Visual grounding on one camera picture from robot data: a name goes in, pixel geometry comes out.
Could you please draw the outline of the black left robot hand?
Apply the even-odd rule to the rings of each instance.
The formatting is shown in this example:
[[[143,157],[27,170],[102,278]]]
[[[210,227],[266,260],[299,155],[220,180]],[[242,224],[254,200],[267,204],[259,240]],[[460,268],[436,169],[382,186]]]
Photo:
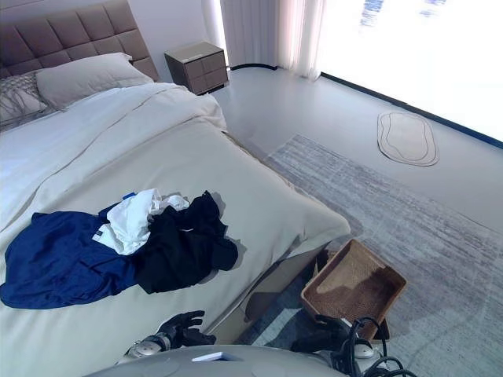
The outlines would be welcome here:
[[[169,339],[171,350],[182,346],[214,345],[216,337],[197,328],[203,323],[204,314],[203,310],[177,314],[161,324],[156,333]]]

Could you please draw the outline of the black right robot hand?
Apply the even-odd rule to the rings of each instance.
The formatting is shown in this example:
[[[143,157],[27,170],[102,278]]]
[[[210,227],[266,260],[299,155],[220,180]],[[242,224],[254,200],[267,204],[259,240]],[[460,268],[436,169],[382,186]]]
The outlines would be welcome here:
[[[290,350],[297,353],[315,353],[328,350],[339,352],[349,338],[351,324],[344,319],[315,316],[317,330],[314,334],[295,340]]]

